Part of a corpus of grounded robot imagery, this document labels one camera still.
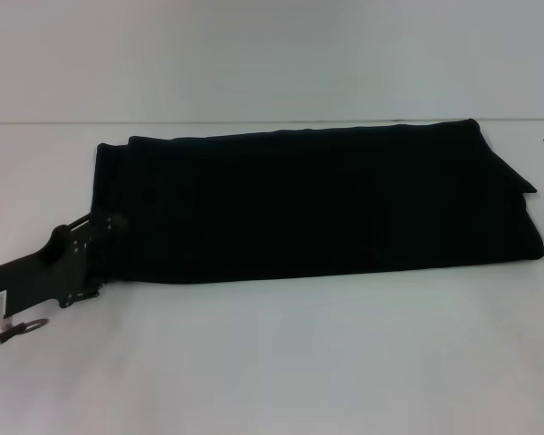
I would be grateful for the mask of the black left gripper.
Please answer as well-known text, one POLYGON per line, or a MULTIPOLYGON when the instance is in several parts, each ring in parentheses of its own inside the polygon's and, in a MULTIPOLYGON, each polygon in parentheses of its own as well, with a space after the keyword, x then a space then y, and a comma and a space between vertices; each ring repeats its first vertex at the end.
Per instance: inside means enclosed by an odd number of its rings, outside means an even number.
POLYGON ((5 311, 19 314, 48 300, 67 308, 98 296, 105 283, 94 272, 98 239, 127 235, 128 219, 121 213, 91 212, 56 227, 37 252, 0 265, 5 311))

